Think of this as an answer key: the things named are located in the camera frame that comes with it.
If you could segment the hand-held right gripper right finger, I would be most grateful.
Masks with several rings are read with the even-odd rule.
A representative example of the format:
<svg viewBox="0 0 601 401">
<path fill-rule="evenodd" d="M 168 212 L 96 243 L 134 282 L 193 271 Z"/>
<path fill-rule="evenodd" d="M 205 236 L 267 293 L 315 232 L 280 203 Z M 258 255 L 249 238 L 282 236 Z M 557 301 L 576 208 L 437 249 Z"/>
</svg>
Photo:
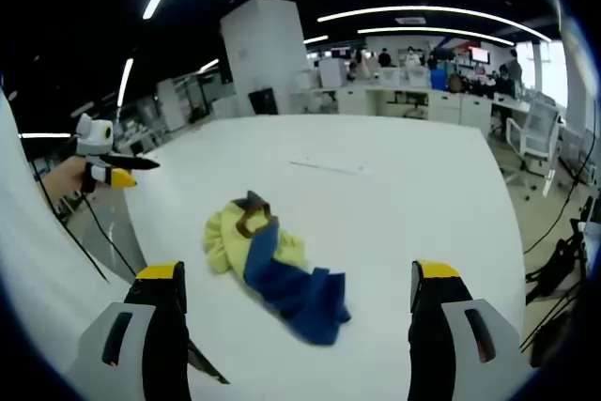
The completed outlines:
<svg viewBox="0 0 601 401">
<path fill-rule="evenodd" d="M 409 400 L 508 400 L 533 368 L 513 325 L 440 262 L 411 268 Z"/>
</svg>

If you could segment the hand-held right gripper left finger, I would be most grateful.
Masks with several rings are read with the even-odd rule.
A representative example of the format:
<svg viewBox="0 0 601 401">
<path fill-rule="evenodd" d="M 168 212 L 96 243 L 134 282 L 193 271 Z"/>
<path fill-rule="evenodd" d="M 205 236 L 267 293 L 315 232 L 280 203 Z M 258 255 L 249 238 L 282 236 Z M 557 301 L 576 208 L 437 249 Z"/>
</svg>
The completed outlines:
<svg viewBox="0 0 601 401">
<path fill-rule="evenodd" d="M 78 342 L 69 382 L 84 400 L 189 400 L 185 267 L 148 266 Z"/>
</svg>

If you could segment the person's left hand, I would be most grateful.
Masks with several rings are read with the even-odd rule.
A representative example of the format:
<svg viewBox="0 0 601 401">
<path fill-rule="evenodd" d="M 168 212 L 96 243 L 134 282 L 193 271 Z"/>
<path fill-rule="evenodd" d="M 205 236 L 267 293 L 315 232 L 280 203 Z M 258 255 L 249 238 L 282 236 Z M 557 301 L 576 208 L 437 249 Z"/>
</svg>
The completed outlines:
<svg viewBox="0 0 601 401">
<path fill-rule="evenodd" d="M 47 193 L 51 203 L 75 191 L 83 185 L 85 158 L 71 156 L 44 175 L 39 182 L 42 194 Z"/>
</svg>

